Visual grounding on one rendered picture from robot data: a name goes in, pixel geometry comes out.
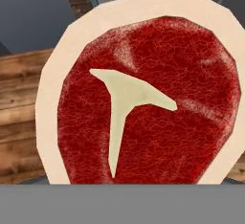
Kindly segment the raw red steak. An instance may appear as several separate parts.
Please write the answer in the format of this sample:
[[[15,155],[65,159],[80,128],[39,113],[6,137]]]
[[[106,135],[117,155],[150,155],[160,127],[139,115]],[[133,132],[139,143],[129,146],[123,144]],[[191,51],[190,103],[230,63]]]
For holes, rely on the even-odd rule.
[[[41,72],[52,184],[218,184],[245,151],[245,29],[211,0],[115,0],[70,24]]]

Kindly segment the dark blue-grey cupboard panel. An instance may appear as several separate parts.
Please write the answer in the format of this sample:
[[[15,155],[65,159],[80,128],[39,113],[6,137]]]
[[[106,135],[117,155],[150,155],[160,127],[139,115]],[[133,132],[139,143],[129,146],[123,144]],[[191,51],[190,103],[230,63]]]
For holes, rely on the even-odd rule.
[[[0,42],[12,54],[51,48],[75,19],[68,0],[0,0]]]

